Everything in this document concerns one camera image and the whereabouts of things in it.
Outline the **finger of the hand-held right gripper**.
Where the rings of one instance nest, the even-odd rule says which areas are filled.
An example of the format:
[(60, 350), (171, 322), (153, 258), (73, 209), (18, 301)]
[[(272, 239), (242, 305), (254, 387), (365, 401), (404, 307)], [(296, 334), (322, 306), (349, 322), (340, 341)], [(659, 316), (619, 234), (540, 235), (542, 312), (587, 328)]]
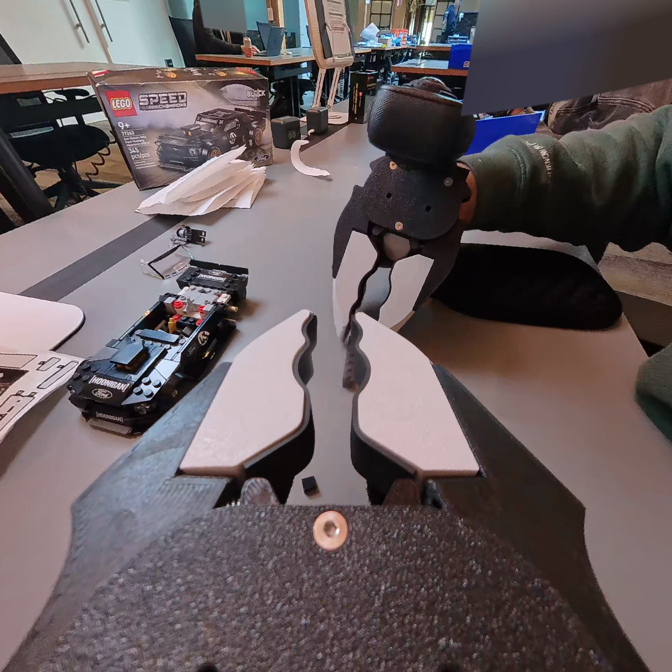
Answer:
[(379, 252), (371, 238), (352, 231), (332, 283), (333, 320), (342, 342), (348, 339), (351, 317), (362, 301), (366, 280), (376, 270), (378, 260)]
[(378, 321), (391, 329), (399, 329), (414, 314), (416, 302), (433, 265), (423, 255), (412, 255), (396, 261), (390, 273), (390, 292), (380, 307)]

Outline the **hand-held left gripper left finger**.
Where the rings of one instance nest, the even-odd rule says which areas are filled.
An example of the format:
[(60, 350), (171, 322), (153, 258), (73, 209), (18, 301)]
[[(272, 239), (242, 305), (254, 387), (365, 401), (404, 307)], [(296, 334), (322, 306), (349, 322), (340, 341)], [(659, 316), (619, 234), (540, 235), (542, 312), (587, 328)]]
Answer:
[(233, 359), (180, 463), (194, 476), (238, 477), (305, 431), (316, 315), (299, 310)]

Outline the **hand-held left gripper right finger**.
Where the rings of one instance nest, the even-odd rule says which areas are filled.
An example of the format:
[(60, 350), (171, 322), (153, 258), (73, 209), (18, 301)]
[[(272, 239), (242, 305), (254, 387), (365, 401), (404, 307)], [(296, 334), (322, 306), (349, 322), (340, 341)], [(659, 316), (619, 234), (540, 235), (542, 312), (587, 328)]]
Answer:
[(369, 502), (383, 503), (398, 480), (421, 488), (436, 478), (480, 475), (473, 447), (431, 360), (397, 332), (365, 313), (362, 363), (351, 413), (351, 461)]

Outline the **black long lego plate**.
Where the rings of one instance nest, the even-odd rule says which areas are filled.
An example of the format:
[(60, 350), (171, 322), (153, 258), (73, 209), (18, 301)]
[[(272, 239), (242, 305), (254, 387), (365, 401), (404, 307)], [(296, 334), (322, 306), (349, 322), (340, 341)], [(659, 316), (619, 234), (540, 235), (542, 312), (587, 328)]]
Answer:
[(358, 339), (361, 336), (358, 323), (353, 320), (350, 323), (348, 334), (344, 340), (345, 361), (343, 365), (342, 386), (344, 389), (356, 392), (359, 388), (362, 363), (357, 350)]

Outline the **black lego car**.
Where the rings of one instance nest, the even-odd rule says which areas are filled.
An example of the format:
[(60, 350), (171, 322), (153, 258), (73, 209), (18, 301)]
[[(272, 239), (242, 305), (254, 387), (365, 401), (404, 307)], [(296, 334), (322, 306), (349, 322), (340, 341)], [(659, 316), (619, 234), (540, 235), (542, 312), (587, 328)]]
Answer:
[(138, 435), (208, 373), (237, 329), (246, 267), (191, 260), (178, 292), (157, 302), (120, 337), (83, 361), (67, 389), (84, 420), (106, 432)]

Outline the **sticker sheet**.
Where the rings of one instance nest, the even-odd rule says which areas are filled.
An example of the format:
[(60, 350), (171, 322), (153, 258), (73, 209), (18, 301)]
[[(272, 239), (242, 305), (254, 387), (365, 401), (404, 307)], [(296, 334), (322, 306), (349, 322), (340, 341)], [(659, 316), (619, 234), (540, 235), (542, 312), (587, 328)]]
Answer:
[(1, 441), (31, 408), (66, 384), (81, 362), (53, 351), (1, 352)]

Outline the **clear lego windshield piece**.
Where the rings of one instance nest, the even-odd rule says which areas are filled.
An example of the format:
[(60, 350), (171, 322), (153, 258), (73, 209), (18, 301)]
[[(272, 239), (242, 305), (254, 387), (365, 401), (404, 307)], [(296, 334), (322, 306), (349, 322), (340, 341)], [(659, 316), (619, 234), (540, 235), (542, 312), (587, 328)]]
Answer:
[(187, 248), (176, 245), (154, 259), (149, 261), (141, 259), (140, 266), (143, 273), (166, 280), (182, 273), (194, 260)]

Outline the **lego set box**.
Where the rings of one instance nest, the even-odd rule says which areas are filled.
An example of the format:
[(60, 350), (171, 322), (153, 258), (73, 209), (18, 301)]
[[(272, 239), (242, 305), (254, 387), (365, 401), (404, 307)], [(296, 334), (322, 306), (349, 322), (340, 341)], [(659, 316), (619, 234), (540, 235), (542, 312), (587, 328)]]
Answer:
[(239, 151), (273, 164), (270, 85), (245, 67), (143, 68), (87, 74), (139, 190), (162, 188)]

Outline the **blue plastic bin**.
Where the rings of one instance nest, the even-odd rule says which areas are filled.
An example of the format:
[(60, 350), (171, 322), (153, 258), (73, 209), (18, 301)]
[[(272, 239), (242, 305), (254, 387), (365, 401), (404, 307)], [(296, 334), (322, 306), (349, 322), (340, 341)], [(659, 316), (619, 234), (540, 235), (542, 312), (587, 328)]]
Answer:
[(472, 155), (482, 152), (492, 143), (508, 136), (527, 136), (533, 134), (543, 120), (545, 112), (532, 111), (519, 115), (505, 115), (476, 119), (475, 135), (465, 152)]

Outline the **small dark box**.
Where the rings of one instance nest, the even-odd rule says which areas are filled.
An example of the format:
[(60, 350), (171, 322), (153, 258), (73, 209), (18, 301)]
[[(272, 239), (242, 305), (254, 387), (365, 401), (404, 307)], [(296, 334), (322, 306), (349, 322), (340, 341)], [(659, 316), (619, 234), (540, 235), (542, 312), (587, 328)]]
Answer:
[(349, 74), (348, 122), (366, 124), (376, 95), (378, 71), (360, 70)]

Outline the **black object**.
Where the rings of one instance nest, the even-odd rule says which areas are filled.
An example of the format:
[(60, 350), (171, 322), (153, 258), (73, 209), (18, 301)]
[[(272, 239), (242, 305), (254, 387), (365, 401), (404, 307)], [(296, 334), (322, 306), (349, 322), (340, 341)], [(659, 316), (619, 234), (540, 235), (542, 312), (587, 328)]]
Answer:
[(274, 148), (290, 149), (294, 142), (302, 139), (300, 119), (284, 115), (271, 120), (272, 142)]

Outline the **white booklet stand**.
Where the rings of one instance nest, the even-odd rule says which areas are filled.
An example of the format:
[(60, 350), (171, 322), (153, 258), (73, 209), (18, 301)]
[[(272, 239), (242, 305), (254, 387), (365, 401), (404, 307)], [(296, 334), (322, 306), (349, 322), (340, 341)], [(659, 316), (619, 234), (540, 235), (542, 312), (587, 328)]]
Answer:
[(2, 292), (1, 353), (57, 351), (84, 322), (77, 306)]
[(324, 78), (333, 70), (327, 100), (329, 123), (343, 125), (348, 122), (346, 113), (335, 112), (333, 105), (342, 71), (354, 63), (349, 5), (347, 1), (305, 1), (308, 35), (313, 56), (318, 66), (318, 77), (312, 109), (321, 106)]

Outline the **wooden top desk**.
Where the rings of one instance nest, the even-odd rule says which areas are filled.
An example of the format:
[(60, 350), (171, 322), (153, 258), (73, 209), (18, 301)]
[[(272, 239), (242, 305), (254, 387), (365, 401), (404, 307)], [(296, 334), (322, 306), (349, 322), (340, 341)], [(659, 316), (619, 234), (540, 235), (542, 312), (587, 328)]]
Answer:
[(145, 65), (86, 62), (2, 64), (1, 95), (81, 88), (89, 85), (88, 72), (141, 68)]
[(312, 48), (294, 48), (288, 55), (265, 56), (253, 55), (217, 55), (196, 54), (198, 63), (222, 63), (224, 67), (241, 66), (256, 69), (269, 82), (288, 81), (288, 99), (292, 105), (292, 116), (302, 117), (300, 103), (299, 76), (311, 71), (311, 63), (315, 63)]

